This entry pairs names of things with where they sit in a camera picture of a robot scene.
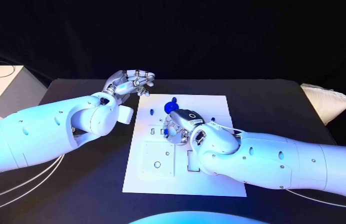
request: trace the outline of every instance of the robotic hand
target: robotic hand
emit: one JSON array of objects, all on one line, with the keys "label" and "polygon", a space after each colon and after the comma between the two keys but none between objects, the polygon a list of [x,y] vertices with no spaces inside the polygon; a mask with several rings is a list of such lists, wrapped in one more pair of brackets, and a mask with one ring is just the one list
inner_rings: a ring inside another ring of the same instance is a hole
[{"label": "robotic hand", "polygon": [[147,71],[119,70],[101,92],[27,108],[0,120],[0,172],[47,162],[105,136],[117,121],[128,124],[134,110],[121,104],[129,93],[150,95],[144,84],[151,87],[154,78]]},{"label": "robotic hand", "polygon": [[164,138],[190,143],[199,169],[212,176],[269,189],[314,189],[346,196],[346,147],[305,143],[245,132],[232,134],[190,110],[174,110],[164,120]]}]

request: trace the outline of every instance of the black table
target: black table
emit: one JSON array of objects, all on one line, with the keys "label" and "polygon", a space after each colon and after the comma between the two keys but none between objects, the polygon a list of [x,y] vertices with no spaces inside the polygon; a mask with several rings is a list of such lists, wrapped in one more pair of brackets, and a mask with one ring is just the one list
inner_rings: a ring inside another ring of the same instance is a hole
[{"label": "black table", "polygon": [[[42,104],[91,95],[105,80],[57,79]],[[233,127],[249,132],[334,145],[300,86],[287,80],[155,80],[153,94],[225,95]],[[269,223],[344,222],[346,209],[317,203],[285,190],[245,185],[248,197],[122,193],[138,96],[125,106],[134,109],[129,125],[117,123],[108,136],[65,155],[53,175],[20,200],[0,209],[1,223],[128,223],[176,211],[228,213]],[[27,180],[49,163],[0,173],[0,191]],[[1,196],[1,203],[24,193],[33,181]],[[344,199],[304,190],[314,196]]]}]

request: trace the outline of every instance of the white paper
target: white paper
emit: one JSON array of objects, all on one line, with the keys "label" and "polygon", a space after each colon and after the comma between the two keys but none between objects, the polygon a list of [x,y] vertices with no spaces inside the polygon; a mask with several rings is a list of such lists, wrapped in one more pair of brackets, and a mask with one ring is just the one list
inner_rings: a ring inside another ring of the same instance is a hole
[{"label": "white paper", "polygon": [[[202,171],[187,171],[187,151],[191,151],[190,144],[170,146],[170,143],[164,142],[161,135],[161,126],[167,116],[164,104],[171,101],[173,97],[177,99],[179,108],[197,112],[206,122],[215,118],[216,123],[230,128],[233,127],[228,101],[222,95],[151,94],[150,97],[141,96],[122,192],[246,197],[243,183],[230,177],[225,175],[209,176]],[[161,146],[155,154],[155,150],[148,149],[145,144],[151,144],[151,147],[154,147],[158,143],[161,143]],[[173,162],[170,159],[171,156],[164,157],[166,152],[170,155],[174,152]],[[161,164],[160,168],[164,168],[161,171],[155,170],[154,167],[148,169],[155,162],[153,155],[157,155],[157,160]]]}]

